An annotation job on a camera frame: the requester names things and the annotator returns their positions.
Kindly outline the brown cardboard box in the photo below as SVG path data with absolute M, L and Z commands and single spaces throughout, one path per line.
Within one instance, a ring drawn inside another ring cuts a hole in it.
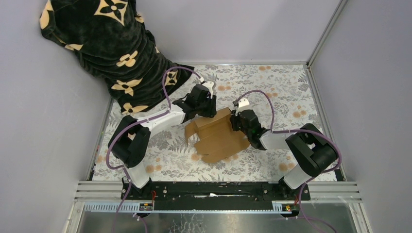
M 185 127 L 186 141 L 195 134 L 199 141 L 194 144 L 196 153 L 208 164 L 219 162 L 250 146 L 244 133 L 232 129 L 231 111 L 220 109 L 213 118 L 200 117 Z

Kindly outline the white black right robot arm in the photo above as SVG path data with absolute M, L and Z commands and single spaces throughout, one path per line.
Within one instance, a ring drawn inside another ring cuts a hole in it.
M 273 131 L 262 127 L 249 101 L 242 98 L 234 102 L 230 122 L 234 131 L 242 132 L 257 150 L 290 150 L 297 165 L 278 182 L 279 195 L 291 200 L 304 183 L 316 178 L 336 160 L 337 149 L 313 124 L 297 130 Z

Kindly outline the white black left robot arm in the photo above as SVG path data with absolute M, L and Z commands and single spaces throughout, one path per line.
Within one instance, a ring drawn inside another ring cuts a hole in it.
M 122 162 L 126 177 L 133 185 L 132 193 L 140 200 L 149 197 L 150 177 L 143 159 L 149 140 L 172 126 L 183 124 L 196 116 L 213 118 L 217 97 L 214 82 L 196 84 L 185 97 L 171 103 L 169 109 L 140 119 L 125 116 L 109 141 L 108 150 Z

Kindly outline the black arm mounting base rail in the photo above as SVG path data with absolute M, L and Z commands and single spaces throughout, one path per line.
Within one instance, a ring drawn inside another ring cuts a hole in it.
M 309 201 L 308 187 L 285 191 L 278 183 L 270 182 L 153 182 L 142 189 L 122 182 L 121 198 L 160 202 L 290 202 Z

